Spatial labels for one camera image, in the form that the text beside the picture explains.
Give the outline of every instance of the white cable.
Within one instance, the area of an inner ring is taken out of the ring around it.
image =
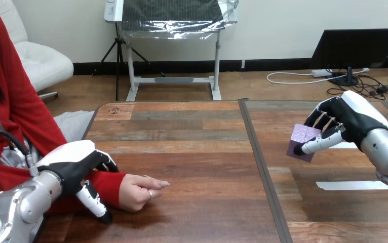
[[[352,74],[357,74],[357,73],[362,73],[362,72],[367,72],[367,71],[369,71],[369,69],[368,68],[364,68],[362,71],[353,72]],[[324,81],[327,81],[327,80],[331,80],[331,79],[347,76],[347,74],[345,74],[345,75],[342,75],[342,76],[330,77],[330,78],[321,79],[321,80],[317,80],[317,81],[311,81],[311,82],[290,83],[290,82],[275,82],[275,81],[271,81],[268,78],[268,77],[270,77],[272,75],[275,75],[275,74],[290,74],[290,75],[300,75],[300,76],[312,76],[312,74],[311,73],[303,74],[303,73],[292,73],[292,72],[274,72],[274,73],[271,73],[271,74],[267,75],[267,80],[269,82],[271,82],[273,84],[278,84],[278,85],[307,85],[307,84],[314,84],[314,83],[324,82]]]

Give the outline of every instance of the purple cube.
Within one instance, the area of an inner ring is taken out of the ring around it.
[[[315,153],[298,156],[294,154],[294,148],[295,146],[305,143],[310,139],[318,136],[320,133],[321,133],[321,130],[319,129],[311,128],[301,124],[296,124],[294,127],[294,131],[292,132],[292,135],[291,135],[291,140],[289,142],[287,155],[300,160],[304,160],[306,162],[311,162]]]

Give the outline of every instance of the silver robotic arm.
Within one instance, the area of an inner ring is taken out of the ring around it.
[[[112,221],[99,194],[84,179],[95,168],[109,172],[118,172],[118,168],[109,154],[95,149],[93,142],[64,144],[29,168],[34,168],[29,170],[30,180],[0,192],[0,242],[30,242],[30,233],[40,225],[51,203],[65,195],[76,195],[100,221]]]
[[[294,148],[304,155],[340,142],[354,142],[376,167],[380,181],[388,185],[388,121],[366,99],[346,91],[341,97],[321,102],[307,118],[305,125],[322,130],[319,136]]]
[[[55,173],[42,171],[12,190],[0,192],[0,242],[29,242],[30,232],[62,189]]]

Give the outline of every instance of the fingernail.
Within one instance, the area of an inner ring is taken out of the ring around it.
[[[170,186],[170,182],[168,182],[168,181],[160,181],[160,186],[161,187],[168,187],[168,186]]]

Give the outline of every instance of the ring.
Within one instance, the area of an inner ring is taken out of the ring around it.
[[[151,197],[151,201],[152,201],[152,191],[149,189],[148,189],[148,191],[149,191],[149,196]]]

